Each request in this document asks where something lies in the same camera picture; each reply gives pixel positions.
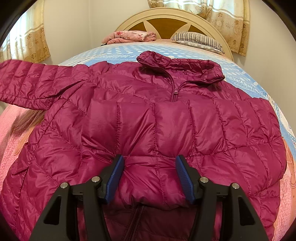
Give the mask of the folded pink floral blanket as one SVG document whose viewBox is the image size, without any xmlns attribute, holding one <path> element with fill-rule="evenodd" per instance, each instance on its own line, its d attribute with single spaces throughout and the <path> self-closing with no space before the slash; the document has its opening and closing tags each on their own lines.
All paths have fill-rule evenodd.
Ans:
<svg viewBox="0 0 296 241">
<path fill-rule="evenodd" d="M 116 31 L 102 40 L 102 44 L 151 42 L 156 40 L 156 34 L 145 31 Z"/>
</svg>

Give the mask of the striped pillow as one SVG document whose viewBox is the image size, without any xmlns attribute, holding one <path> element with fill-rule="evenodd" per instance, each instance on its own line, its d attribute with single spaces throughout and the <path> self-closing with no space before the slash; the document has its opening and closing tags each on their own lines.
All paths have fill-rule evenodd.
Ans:
<svg viewBox="0 0 296 241">
<path fill-rule="evenodd" d="M 222 45 L 218 41 L 201 33 L 179 32 L 174 34 L 170 40 L 178 44 L 209 50 L 218 54 L 225 53 Z"/>
</svg>

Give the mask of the beige side curtain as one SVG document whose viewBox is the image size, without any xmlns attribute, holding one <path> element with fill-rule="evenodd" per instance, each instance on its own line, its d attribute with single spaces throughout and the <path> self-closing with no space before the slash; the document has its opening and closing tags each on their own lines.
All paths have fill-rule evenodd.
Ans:
<svg viewBox="0 0 296 241">
<path fill-rule="evenodd" d="M 1 62 L 40 63 L 51 56 L 44 31 L 44 1 L 36 1 L 16 21 L 1 46 Z"/>
</svg>

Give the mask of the cream wooden headboard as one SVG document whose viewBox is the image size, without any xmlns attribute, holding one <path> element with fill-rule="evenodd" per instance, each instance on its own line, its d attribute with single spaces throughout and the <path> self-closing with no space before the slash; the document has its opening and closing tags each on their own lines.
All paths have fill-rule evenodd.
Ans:
<svg viewBox="0 0 296 241">
<path fill-rule="evenodd" d="M 230 60 L 234 60 L 227 41 L 210 22 L 198 15 L 181 9 L 147 9 L 128 18 L 119 25 L 117 30 L 154 32 L 158 40 L 168 40 L 176 33 L 184 31 L 201 33 L 218 41 L 225 52 L 224 56 Z"/>
</svg>

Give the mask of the beige window curtain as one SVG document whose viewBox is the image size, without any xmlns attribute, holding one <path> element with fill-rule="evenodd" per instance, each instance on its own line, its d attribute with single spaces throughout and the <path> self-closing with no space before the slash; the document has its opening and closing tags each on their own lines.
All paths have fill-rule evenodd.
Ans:
<svg viewBox="0 0 296 241">
<path fill-rule="evenodd" d="M 210 22 L 224 37 L 230 50 L 246 56 L 249 30 L 249 0 L 148 0 L 150 8 L 182 9 Z"/>
</svg>

